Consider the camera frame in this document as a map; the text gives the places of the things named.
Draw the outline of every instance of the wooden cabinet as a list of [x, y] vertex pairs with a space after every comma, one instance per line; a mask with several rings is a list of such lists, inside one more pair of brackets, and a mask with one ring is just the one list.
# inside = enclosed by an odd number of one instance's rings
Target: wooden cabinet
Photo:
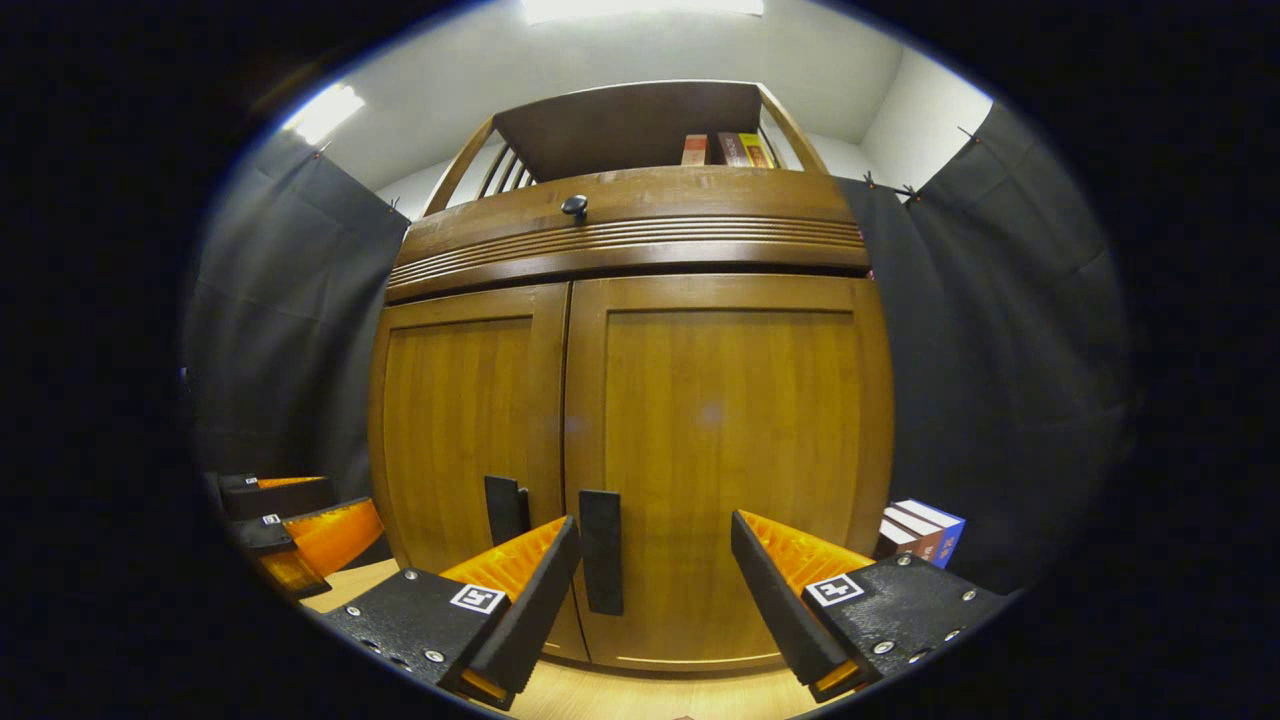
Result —
[[[762, 108], [803, 172], [675, 165], [686, 133], [753, 132]], [[495, 161], [475, 201], [445, 209], [493, 132], [512, 154], [497, 190]], [[575, 195], [585, 217], [562, 211]], [[535, 524], [581, 521], [579, 491], [614, 492], [622, 614], [590, 610], [580, 570], [547, 652], [781, 665], [730, 514], [872, 552], [893, 409], [867, 269], [838, 183], [763, 86], [614, 86], [486, 119], [388, 279], [370, 456], [396, 559], [439, 571], [486, 550], [485, 474], [527, 487]]]
[[621, 496], [621, 616], [579, 607], [596, 664], [778, 662], [730, 552], [745, 509], [870, 555], [892, 388], [876, 286], [795, 275], [573, 283], [564, 489]]
[[[396, 560], [431, 573], [493, 547], [484, 475], [529, 488], [532, 524], [564, 514], [561, 379], [568, 286], [383, 311], [370, 393], [375, 501]], [[549, 651], [586, 660], [573, 598]]]

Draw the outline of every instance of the white ceiling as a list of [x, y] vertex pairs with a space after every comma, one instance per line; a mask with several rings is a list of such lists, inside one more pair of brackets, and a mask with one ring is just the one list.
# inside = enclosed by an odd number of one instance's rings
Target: white ceiling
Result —
[[589, 87], [655, 79], [763, 82], [808, 132], [858, 143], [901, 44], [808, 0], [764, 0], [764, 17], [662, 12], [529, 26], [520, 0], [411, 37], [343, 82], [367, 102], [325, 154], [380, 190], [448, 160], [493, 113]]

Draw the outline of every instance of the blue book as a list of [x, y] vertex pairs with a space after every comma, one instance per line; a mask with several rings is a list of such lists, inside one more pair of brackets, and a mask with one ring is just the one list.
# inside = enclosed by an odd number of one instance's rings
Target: blue book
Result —
[[946, 568], [947, 561], [951, 560], [951, 553], [956, 550], [956, 543], [960, 542], [960, 533], [964, 532], [964, 518], [956, 518], [950, 512], [943, 512], [918, 500], [895, 502], [893, 507], [942, 528], [942, 541], [938, 543], [938, 552], [934, 553], [933, 564], [938, 568]]

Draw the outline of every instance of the cabinet door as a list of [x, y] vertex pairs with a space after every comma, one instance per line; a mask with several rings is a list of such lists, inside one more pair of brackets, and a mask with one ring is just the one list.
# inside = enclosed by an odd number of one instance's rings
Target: cabinet door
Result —
[[564, 489], [621, 496], [622, 615], [576, 592], [591, 661], [781, 662], [730, 551], [749, 510], [870, 555], [892, 378], [863, 279], [666, 275], [573, 283]]
[[[484, 475], [529, 488], [534, 527], [564, 514], [561, 400], [568, 286], [388, 307], [370, 387], [370, 464], [387, 537], [431, 573], [493, 547]], [[572, 597], [548, 653], [586, 660]]]

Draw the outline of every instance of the book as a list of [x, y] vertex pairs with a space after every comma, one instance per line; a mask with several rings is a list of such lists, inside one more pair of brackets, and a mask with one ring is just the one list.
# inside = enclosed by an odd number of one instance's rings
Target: book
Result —
[[760, 136], [754, 132], [741, 132], [737, 135], [739, 140], [742, 141], [742, 147], [746, 150], [746, 158], [751, 160], [753, 168], [772, 168], [773, 159], [769, 158], [769, 150], [764, 146], [764, 141]]
[[904, 512], [897, 507], [886, 507], [884, 516], [920, 536], [920, 548], [915, 553], [920, 559], [933, 562], [933, 555], [942, 543], [942, 528], [933, 523], [927, 523], [910, 512]]
[[685, 154], [680, 158], [681, 165], [705, 165], [707, 164], [707, 136], [705, 135], [686, 135], [685, 136]]
[[943, 512], [914, 498], [895, 502], [893, 507], [942, 528], [942, 544], [938, 547], [933, 564], [938, 568], [946, 568], [947, 561], [951, 560], [951, 553], [956, 551], [956, 543], [960, 542], [960, 533], [964, 532], [964, 518], [956, 518], [950, 512]]
[[881, 520], [879, 539], [876, 541], [876, 560], [899, 555], [901, 552], [915, 552], [920, 546], [920, 538], [904, 530], [892, 520]]
[[724, 160], [726, 165], [732, 165], [736, 168], [750, 168], [751, 159], [746, 155], [746, 146], [742, 145], [742, 138], [736, 132], [718, 132], [716, 133], [717, 140], [719, 140], [721, 158]]

